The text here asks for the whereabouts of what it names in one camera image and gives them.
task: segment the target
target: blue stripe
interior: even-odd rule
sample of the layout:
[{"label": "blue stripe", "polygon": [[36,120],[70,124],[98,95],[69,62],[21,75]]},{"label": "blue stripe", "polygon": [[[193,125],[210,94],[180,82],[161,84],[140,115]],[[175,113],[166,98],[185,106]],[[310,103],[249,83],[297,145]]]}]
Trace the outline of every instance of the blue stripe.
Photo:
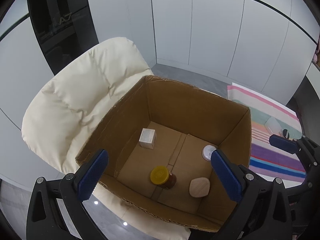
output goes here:
[{"label": "blue stripe", "polygon": [[291,176],[295,176],[295,177],[299,177],[299,178],[305,178],[306,177],[305,174],[284,170],[284,169],[281,169],[281,168],[278,168],[278,167],[270,166],[270,165],[265,164],[265,163],[257,162],[257,161],[252,160],[252,159],[250,159],[250,165],[252,165],[254,167],[257,167],[257,168],[262,168],[262,169],[269,170],[269,171],[279,172],[279,173],[282,173],[282,174],[287,174],[287,175],[291,175]]},{"label": "blue stripe", "polygon": [[297,171],[297,170],[294,170],[294,169],[290,169],[288,167],[284,167],[284,166],[281,166],[281,165],[278,165],[278,164],[266,162],[264,160],[260,160],[260,159],[257,159],[255,157],[252,157],[252,156],[250,157],[250,159],[252,159],[252,160],[254,160],[256,162],[263,163],[263,164],[266,164],[266,165],[270,165],[270,166],[273,166],[273,167],[276,167],[276,168],[280,168],[280,169],[283,169],[283,170],[292,171],[292,172],[301,173],[301,174],[306,174],[304,171]]}]

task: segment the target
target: silver bolt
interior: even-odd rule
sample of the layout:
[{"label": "silver bolt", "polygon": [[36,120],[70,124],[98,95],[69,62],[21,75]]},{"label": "silver bolt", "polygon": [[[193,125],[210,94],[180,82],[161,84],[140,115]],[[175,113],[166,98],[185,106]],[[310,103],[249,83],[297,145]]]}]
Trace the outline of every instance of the silver bolt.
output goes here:
[{"label": "silver bolt", "polygon": [[276,183],[281,184],[282,183],[282,179],[276,178]]},{"label": "silver bolt", "polygon": [[248,173],[246,176],[245,176],[248,180],[253,180],[254,179],[254,176],[250,173]]},{"label": "silver bolt", "polygon": [[68,173],[67,175],[66,175],[66,179],[72,179],[73,178],[73,173]]},{"label": "silver bolt", "polygon": [[37,179],[37,183],[42,183],[43,182],[43,177],[39,177],[38,179]]}]

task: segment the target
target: gray floor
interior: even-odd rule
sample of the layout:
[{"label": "gray floor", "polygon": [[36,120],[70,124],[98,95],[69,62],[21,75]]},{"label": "gray floor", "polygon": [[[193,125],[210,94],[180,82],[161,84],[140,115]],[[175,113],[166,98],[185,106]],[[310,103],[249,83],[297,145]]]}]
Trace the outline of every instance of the gray floor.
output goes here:
[{"label": "gray floor", "polygon": [[[201,89],[216,93],[222,97],[227,97],[227,85],[224,82],[199,75],[186,70],[174,67],[156,64],[152,71],[154,75],[177,81],[185,82]],[[21,239],[26,239],[26,222],[28,214],[28,206],[31,198],[31,192],[15,187],[7,182],[2,182],[0,190],[0,208],[11,224],[12,228],[17,232]],[[96,205],[94,201],[98,201],[93,195],[89,200],[84,202],[84,206],[91,215],[93,221],[100,230],[110,240],[114,239],[130,239],[130,240],[154,240],[136,228],[123,225],[123,221],[113,214],[100,202]],[[68,212],[62,200],[58,200],[61,213],[66,221],[69,231],[80,238],[75,226],[73,225]]]}]

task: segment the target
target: colorful striped mat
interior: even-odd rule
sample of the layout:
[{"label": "colorful striped mat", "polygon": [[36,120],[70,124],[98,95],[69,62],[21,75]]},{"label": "colorful striped mat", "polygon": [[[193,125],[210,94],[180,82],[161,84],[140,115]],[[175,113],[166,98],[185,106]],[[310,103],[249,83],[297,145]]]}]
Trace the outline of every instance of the colorful striped mat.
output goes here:
[{"label": "colorful striped mat", "polygon": [[288,130],[290,139],[301,138],[301,126],[295,112],[237,84],[228,86],[228,99],[248,106],[251,111],[252,144],[249,169],[267,180],[280,177],[286,187],[301,184],[306,174],[298,157],[271,146],[270,134],[264,127],[266,121],[273,116],[282,129]]}]

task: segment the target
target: jar with yellow lid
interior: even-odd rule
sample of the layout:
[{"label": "jar with yellow lid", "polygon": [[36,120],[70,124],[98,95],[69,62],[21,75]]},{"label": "jar with yellow lid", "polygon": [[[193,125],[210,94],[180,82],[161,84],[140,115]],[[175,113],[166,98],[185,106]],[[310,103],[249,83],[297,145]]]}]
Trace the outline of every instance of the jar with yellow lid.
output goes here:
[{"label": "jar with yellow lid", "polygon": [[172,188],[176,182],[176,175],[172,174],[165,166],[156,166],[151,174],[150,180],[153,184],[164,189]]}]

